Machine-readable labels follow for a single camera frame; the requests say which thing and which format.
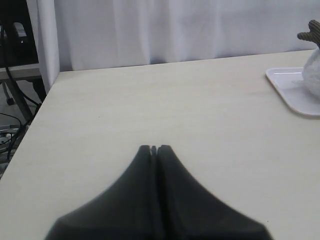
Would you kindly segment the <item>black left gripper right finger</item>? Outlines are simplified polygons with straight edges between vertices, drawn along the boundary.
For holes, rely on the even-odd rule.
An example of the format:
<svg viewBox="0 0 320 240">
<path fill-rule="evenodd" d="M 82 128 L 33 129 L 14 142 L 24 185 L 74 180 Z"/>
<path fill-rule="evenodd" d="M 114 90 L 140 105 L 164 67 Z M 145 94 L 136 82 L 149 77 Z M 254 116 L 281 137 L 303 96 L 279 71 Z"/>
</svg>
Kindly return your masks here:
<svg viewBox="0 0 320 240">
<path fill-rule="evenodd" d="M 157 187 L 168 240 L 270 240 L 260 222 L 240 213 L 203 187 L 171 146 L 156 155 Z"/>
</svg>

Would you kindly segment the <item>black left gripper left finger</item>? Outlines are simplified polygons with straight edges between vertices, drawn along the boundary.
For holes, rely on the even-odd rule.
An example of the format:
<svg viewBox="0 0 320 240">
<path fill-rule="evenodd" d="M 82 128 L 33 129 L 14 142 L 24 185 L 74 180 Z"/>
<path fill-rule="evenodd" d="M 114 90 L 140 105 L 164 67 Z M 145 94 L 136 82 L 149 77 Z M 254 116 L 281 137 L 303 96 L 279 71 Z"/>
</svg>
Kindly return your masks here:
<svg viewBox="0 0 320 240">
<path fill-rule="evenodd" d="M 142 145 L 107 190 L 58 218 L 46 239 L 154 240 L 151 189 L 151 152 Z"/>
</svg>

